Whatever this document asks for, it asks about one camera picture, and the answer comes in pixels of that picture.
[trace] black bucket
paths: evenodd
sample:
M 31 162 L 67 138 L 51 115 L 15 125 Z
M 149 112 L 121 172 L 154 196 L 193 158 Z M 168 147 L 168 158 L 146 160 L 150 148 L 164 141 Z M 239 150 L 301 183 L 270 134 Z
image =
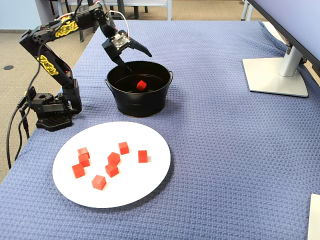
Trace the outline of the black bucket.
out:
M 126 65 L 131 71 L 116 66 L 105 80 L 119 111 L 136 118 L 159 113 L 165 107 L 173 73 L 164 66 L 150 61 L 130 61 Z M 141 80 L 146 83 L 143 91 L 137 89 Z

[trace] monitor base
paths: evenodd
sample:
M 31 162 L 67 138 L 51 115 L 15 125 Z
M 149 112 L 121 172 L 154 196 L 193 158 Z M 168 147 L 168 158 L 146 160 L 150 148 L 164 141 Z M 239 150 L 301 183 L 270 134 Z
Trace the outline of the monitor base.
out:
M 251 92 L 308 97 L 306 84 L 298 70 L 293 76 L 280 76 L 283 57 L 243 59 Z

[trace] black cable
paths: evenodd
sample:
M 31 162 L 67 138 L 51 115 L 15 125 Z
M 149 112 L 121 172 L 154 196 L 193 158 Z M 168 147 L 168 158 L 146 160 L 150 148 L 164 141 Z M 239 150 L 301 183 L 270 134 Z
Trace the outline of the black cable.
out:
M 14 121 L 15 115 L 17 114 L 18 110 L 19 110 L 19 107 L 17 106 L 11 116 L 11 119 L 8 125 L 8 130 L 6 132 L 6 159 L 8 160 L 9 169 L 11 169 L 10 147 L 9 147 L 10 131 L 11 131 L 12 122 Z
M 307 62 L 308 62 L 308 59 L 305 56 L 302 56 L 299 64 L 306 64 Z
M 20 153 L 20 150 L 21 150 L 21 147 L 22 147 L 22 133 L 21 133 L 21 124 L 23 123 L 23 121 L 25 120 L 25 118 L 28 116 L 29 112 L 30 112 L 30 108 L 31 108 L 31 99 L 29 98 L 29 90 L 30 88 L 32 87 L 32 84 L 34 83 L 34 80 L 36 79 L 36 77 L 38 76 L 39 72 L 40 72 L 40 67 L 41 67 L 41 61 L 40 61 L 40 54 L 41 54 L 41 49 L 42 47 L 46 44 L 47 42 L 44 41 L 43 43 L 41 43 L 39 49 L 38 49 L 38 53 L 37 53 L 37 56 L 39 57 L 38 59 L 38 70 L 36 71 L 35 75 L 33 76 L 28 88 L 27 88 L 27 91 L 26 91 L 26 99 L 27 99 L 27 102 L 28 102 L 28 110 L 26 111 L 26 114 L 23 116 L 23 118 L 21 119 L 21 121 L 19 122 L 19 126 L 18 126 L 18 131 L 19 131 L 19 138 L 20 138 L 20 143 L 19 143 L 19 148 L 18 148 L 18 151 L 16 152 L 16 155 L 15 155 L 15 158 L 14 160 L 17 160 L 18 158 L 18 155 Z
M 76 14 L 77 14 L 77 11 L 79 9 L 79 7 L 81 6 L 81 3 L 82 3 L 83 0 L 80 0 L 80 2 L 78 3 L 78 5 L 76 6 L 75 10 L 74 10 L 74 17 L 76 17 Z
M 26 108 L 27 107 L 28 107 L 27 104 L 23 104 L 23 106 L 20 107 L 19 112 L 21 114 L 21 118 L 23 118 L 24 115 L 26 115 Z M 25 119 L 22 124 L 23 124 L 23 128 L 24 128 L 24 131 L 25 131 L 25 134 L 26 134 L 26 139 L 28 140 L 30 138 L 30 135 L 29 135 L 29 125 L 28 125 L 27 119 Z

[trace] floor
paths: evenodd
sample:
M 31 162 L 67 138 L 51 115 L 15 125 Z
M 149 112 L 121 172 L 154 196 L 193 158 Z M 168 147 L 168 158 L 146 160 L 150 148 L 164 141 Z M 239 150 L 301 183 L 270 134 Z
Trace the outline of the floor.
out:
M 174 0 L 173 20 L 239 21 L 243 6 L 244 4 L 241 0 Z M 126 7 L 125 10 L 127 18 L 134 19 L 133 7 Z M 144 12 L 144 7 L 139 8 L 139 20 L 166 19 L 166 8 L 149 7 L 148 13 Z M 257 11 L 254 11 L 252 20 L 265 21 L 264 17 Z M 92 36 L 92 30 L 87 29 L 84 31 L 85 40 L 83 43 L 79 42 L 79 34 L 75 33 L 63 38 L 63 40 L 57 40 L 48 45 L 73 68 Z M 38 67 L 33 57 L 19 45 L 20 37 L 20 33 L 0 33 L 0 110 L 2 112 L 0 115 L 0 183 L 9 171 L 6 156 L 8 123 L 17 102 L 24 95 Z M 14 68 L 12 70 L 3 70 L 3 67 L 7 65 L 13 65 Z M 311 65 L 307 63 L 306 66 L 313 77 L 320 83 L 320 79 L 311 70 Z M 43 93 L 53 94 L 61 88 L 43 69 L 41 69 L 40 74 L 35 80 L 34 87 Z M 11 161 L 14 159 L 19 147 L 19 134 L 17 130 L 19 121 L 20 117 L 18 115 L 12 124 L 10 136 Z M 36 123 L 34 112 L 31 112 L 28 116 L 28 122 L 30 133 L 32 133 Z M 25 144 L 26 137 L 24 132 L 22 133 L 23 144 Z

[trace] wall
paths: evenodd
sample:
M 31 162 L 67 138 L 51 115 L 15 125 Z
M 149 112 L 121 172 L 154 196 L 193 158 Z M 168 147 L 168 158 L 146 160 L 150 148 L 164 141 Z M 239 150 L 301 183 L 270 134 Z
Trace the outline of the wall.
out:
M 57 3 L 52 3 L 58 14 Z M 34 29 L 53 18 L 48 0 L 0 0 L 0 30 Z

